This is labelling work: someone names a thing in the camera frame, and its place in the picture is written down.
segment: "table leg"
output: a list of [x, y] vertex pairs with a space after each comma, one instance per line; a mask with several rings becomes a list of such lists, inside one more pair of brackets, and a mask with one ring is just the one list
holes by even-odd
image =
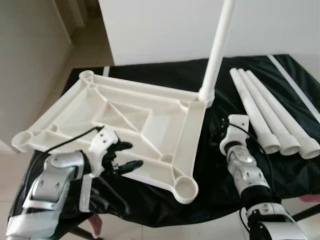
[[82, 237], [84, 239], [88, 239], [88, 240], [103, 240], [103, 238], [99, 237], [99, 238], [93, 238], [92, 234], [80, 227], [75, 227], [72, 230], [69, 231], [69, 233], [77, 235], [79, 237]]
[[318, 205], [315, 205], [313, 207], [310, 207], [302, 212], [299, 212], [295, 215], [292, 216], [292, 218], [297, 222], [297, 221], [300, 221], [302, 219], [306, 219], [308, 217], [311, 217], [313, 215], [316, 215], [320, 213], [320, 204]]

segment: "white wall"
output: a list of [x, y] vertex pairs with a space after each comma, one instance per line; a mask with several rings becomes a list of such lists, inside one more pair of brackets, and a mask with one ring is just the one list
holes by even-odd
[[39, 114], [69, 50], [51, 0], [0, 1], [0, 139]]
[[[100, 0], [116, 65], [209, 56], [222, 0]], [[319, 77], [319, 0], [238, 0], [226, 56], [288, 53]]]

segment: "black cable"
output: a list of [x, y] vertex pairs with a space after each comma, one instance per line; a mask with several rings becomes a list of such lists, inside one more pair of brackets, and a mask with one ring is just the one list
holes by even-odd
[[249, 233], [249, 228], [247, 227], [247, 225], [245, 225], [245, 222], [244, 222], [244, 220], [242, 218], [242, 214], [241, 214], [242, 209], [243, 209], [243, 207], [239, 209], [239, 217], [240, 217], [241, 223], [244, 226], [245, 230]]
[[105, 185], [124, 205], [125, 213], [130, 214], [130, 207], [126, 200], [122, 196], [120, 196], [116, 190], [114, 190], [107, 181], [105, 181], [101, 176], [97, 178], [103, 185]]
[[244, 133], [246, 133], [260, 148], [260, 150], [263, 152], [265, 158], [266, 158], [266, 161], [268, 163], [268, 168], [269, 168], [269, 176], [270, 176], [270, 188], [271, 190], [274, 192], [274, 174], [273, 174], [273, 170], [272, 170], [272, 164], [271, 164], [271, 161], [270, 161], [270, 158], [268, 156], [268, 154], [266, 153], [266, 151], [264, 150], [264, 148], [261, 146], [261, 144], [258, 142], [258, 140], [248, 131], [244, 130], [242, 127], [240, 126], [237, 126], [235, 124], [232, 124], [232, 123], [229, 123], [230, 126], [233, 126], [237, 129], [240, 129], [241, 131], [243, 131]]
[[[54, 149], [57, 149], [57, 148], [59, 148], [59, 147], [61, 147], [61, 146], [63, 146], [63, 145], [66, 145], [66, 144], [68, 144], [68, 143], [71, 143], [71, 142], [79, 139], [79, 138], [81, 138], [81, 137], [83, 137], [83, 136], [91, 133], [93, 130], [97, 130], [97, 131], [99, 132], [102, 128], [103, 128], [103, 127], [95, 126], [95, 127], [91, 128], [91, 129], [89, 129], [88, 131], [85, 131], [84, 133], [78, 135], [78, 136], [75, 136], [75, 137], [73, 137], [73, 138], [71, 138], [71, 139], [69, 139], [69, 140], [67, 140], [67, 141], [64, 141], [64, 142], [62, 142], [62, 143], [59, 143], [58, 145], [55, 145], [55, 146], [49, 148], [48, 150], [42, 152], [42, 153], [32, 162], [32, 164], [30, 165], [29, 171], [28, 171], [28, 173], [27, 173], [27, 175], [26, 175], [25, 180], [28, 181], [28, 179], [29, 179], [29, 177], [30, 177], [30, 174], [31, 174], [31, 171], [32, 171], [32, 168], [35, 166], [35, 164], [38, 162], [38, 160], [39, 160], [43, 155], [46, 155], [46, 154], [48, 154], [49, 152], [51, 152], [52, 150], [54, 150]], [[24, 186], [24, 189], [23, 189], [23, 198], [24, 198], [24, 199], [26, 198], [26, 194], [27, 194], [27, 185], [25, 185], [25, 186]]]

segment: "floor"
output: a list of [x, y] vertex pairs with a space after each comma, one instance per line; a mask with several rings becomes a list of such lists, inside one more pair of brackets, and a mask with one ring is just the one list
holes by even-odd
[[[62, 69], [55, 86], [49, 94], [42, 112], [47, 110], [60, 96], [61, 91], [73, 68], [113, 65], [111, 50], [106, 41], [106, 32], [101, 19], [92, 19], [86, 28], [77, 29], [72, 36], [74, 48]], [[4, 236], [7, 226], [7, 215], [14, 200], [16, 191], [31, 159], [31, 153], [11, 156], [0, 156], [0, 236]], [[291, 214], [309, 208], [312, 204], [302, 203], [297, 198], [284, 201]], [[100, 215], [103, 220], [101, 236], [106, 240], [248, 240], [248, 234], [241, 226], [238, 213], [233, 213], [217, 220], [183, 226], [151, 228], [124, 221], [112, 215]], [[320, 215], [314, 216], [301, 226], [311, 239], [319, 239], [320, 233], [314, 231], [320, 224]], [[90, 230], [86, 221], [80, 225]], [[80, 240], [67, 234], [63, 240]]]

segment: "pvc pipe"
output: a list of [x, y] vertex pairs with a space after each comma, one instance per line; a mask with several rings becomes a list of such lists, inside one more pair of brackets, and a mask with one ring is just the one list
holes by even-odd
[[301, 145], [297, 139], [292, 136], [276, 113], [269, 106], [268, 102], [264, 99], [256, 86], [252, 84], [250, 77], [243, 69], [238, 69], [240, 76], [247, 89], [249, 90], [254, 102], [259, 108], [264, 120], [267, 122], [272, 133], [277, 137], [280, 143], [280, 153], [284, 156], [293, 155], [300, 151]]
[[273, 135], [261, 115], [257, 105], [251, 97], [246, 85], [244, 84], [237, 69], [232, 68], [230, 75], [242, 100], [246, 113], [249, 116], [258, 142], [261, 144], [267, 154], [273, 154], [280, 149], [280, 143], [275, 135]]
[[211, 107], [215, 99], [215, 85], [220, 70], [224, 48], [230, 28], [235, 0], [224, 0], [215, 37], [206, 66], [202, 86], [198, 93], [198, 99], [207, 103], [207, 108]]
[[260, 80], [251, 72], [246, 71], [250, 76], [251, 82], [256, 86], [261, 95], [267, 100], [269, 105], [288, 131], [298, 140], [301, 145], [300, 155], [303, 159], [312, 159], [320, 155], [319, 143], [311, 138], [299, 123], [290, 115], [284, 106], [272, 95], [272, 93], [260, 82]]
[[305, 104], [305, 106], [309, 109], [314, 118], [320, 123], [320, 113], [316, 109], [316, 107], [312, 104], [312, 102], [307, 98], [305, 93], [301, 90], [301, 88], [296, 84], [295, 80], [287, 73], [284, 67], [277, 61], [277, 59], [273, 55], [267, 55], [270, 61], [275, 65], [275, 67], [279, 70], [279, 72], [283, 75], [285, 80], [290, 84], [296, 94], [299, 96], [301, 101]]

